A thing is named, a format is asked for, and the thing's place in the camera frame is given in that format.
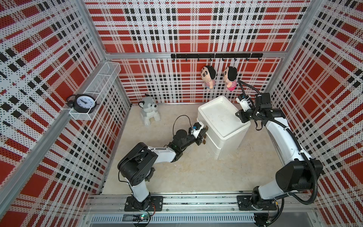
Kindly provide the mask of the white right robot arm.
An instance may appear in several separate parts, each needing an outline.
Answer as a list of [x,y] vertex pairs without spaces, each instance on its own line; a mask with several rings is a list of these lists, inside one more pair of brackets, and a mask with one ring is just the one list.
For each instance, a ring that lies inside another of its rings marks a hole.
[[318,178],[323,170],[319,160],[311,157],[300,145],[288,125],[284,112],[273,108],[269,93],[256,94],[255,100],[241,94],[236,99],[241,110],[235,113],[242,123],[260,121],[268,131],[283,167],[275,179],[256,186],[249,202],[242,204],[248,209],[274,210],[271,204],[278,199],[293,197],[301,204],[313,204],[318,194]]

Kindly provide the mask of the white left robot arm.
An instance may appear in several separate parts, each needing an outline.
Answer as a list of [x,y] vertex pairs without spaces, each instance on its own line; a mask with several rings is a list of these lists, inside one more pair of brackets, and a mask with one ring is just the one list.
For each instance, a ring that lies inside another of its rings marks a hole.
[[161,196],[156,196],[153,201],[146,182],[152,178],[158,163],[173,163],[179,160],[183,152],[192,144],[198,146],[205,143],[208,127],[197,122],[188,131],[178,130],[173,135],[173,140],[166,147],[155,148],[145,143],[138,143],[117,165],[119,175],[131,189],[131,196],[127,198],[126,211],[147,211],[149,208],[160,211],[162,206],[156,205],[162,201]]

